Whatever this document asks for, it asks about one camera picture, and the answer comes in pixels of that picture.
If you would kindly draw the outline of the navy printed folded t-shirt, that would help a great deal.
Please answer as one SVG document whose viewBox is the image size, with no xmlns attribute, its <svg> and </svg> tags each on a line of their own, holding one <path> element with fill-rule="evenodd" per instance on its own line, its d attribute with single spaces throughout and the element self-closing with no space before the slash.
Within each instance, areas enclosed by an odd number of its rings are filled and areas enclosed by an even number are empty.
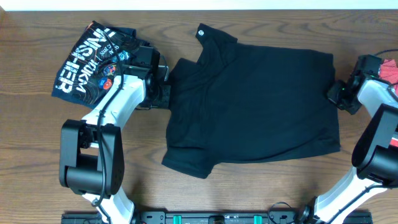
<svg viewBox="0 0 398 224">
<path fill-rule="evenodd" d="M 149 46 L 136 37 L 135 29 L 92 21 L 58 70 L 52 96 L 95 108 L 113 86 L 121 66 L 133 62 L 141 47 Z"/>
</svg>

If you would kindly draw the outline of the black t-shirt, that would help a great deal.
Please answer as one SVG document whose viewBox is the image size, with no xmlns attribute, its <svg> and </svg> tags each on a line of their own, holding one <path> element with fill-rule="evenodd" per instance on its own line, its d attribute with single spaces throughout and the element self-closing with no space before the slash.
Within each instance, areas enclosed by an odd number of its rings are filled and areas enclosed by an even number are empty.
<svg viewBox="0 0 398 224">
<path fill-rule="evenodd" d="M 162 164 L 204 179 L 220 163 L 262 163 L 340 150 L 338 112 L 326 93 L 333 56 L 246 45 L 200 24 L 202 52 L 170 73 Z"/>
</svg>

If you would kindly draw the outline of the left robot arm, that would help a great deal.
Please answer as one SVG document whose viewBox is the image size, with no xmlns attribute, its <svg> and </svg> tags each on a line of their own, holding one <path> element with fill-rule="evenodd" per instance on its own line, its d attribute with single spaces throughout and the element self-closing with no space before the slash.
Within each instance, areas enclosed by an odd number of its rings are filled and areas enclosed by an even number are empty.
<svg viewBox="0 0 398 224">
<path fill-rule="evenodd" d="M 61 129 L 59 180 L 96 213 L 66 213 L 62 223 L 140 223 L 141 214 L 122 188 L 122 130 L 135 110 L 169 107 L 169 68 L 162 55 L 141 46 L 130 62 L 116 63 L 116 77 L 97 107 Z"/>
</svg>

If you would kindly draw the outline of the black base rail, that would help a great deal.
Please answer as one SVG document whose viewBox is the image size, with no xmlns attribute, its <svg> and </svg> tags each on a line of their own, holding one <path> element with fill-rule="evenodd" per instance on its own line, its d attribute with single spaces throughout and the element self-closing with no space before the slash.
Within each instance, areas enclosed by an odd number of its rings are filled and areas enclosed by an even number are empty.
<svg viewBox="0 0 398 224">
<path fill-rule="evenodd" d="M 293 211 L 270 212 L 270 218 L 275 223 L 294 223 L 296 216 Z M 94 224 L 105 223 L 101 214 L 94 213 L 65 213 L 61 217 L 62 224 Z M 138 224 L 269 224 L 274 223 L 268 219 L 267 213 L 165 213 L 142 212 L 131 223 Z M 348 215 L 344 224 L 373 224 L 370 212 L 352 212 Z"/>
</svg>

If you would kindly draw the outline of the red t-shirt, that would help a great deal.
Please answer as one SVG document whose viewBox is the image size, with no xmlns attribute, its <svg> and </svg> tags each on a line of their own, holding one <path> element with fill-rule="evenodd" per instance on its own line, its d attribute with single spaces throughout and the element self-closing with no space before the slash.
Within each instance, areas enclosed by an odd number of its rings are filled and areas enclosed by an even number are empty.
<svg viewBox="0 0 398 224">
<path fill-rule="evenodd" d="M 393 59 L 385 59 L 381 64 L 380 78 L 392 84 L 395 93 L 397 94 L 397 63 Z"/>
</svg>

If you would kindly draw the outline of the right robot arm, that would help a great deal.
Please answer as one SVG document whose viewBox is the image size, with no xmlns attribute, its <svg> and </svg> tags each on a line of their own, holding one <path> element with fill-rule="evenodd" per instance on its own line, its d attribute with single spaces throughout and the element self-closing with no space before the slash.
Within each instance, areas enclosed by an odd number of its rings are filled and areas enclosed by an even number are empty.
<svg viewBox="0 0 398 224">
<path fill-rule="evenodd" d="M 328 99 L 355 114 L 365 107 L 371 121 L 356 143 L 348 173 L 328 192 L 304 207 L 294 223 L 372 223 L 357 208 L 371 197 L 397 188 L 397 92 L 382 78 L 380 53 L 361 55 L 349 80 L 338 80 Z"/>
</svg>

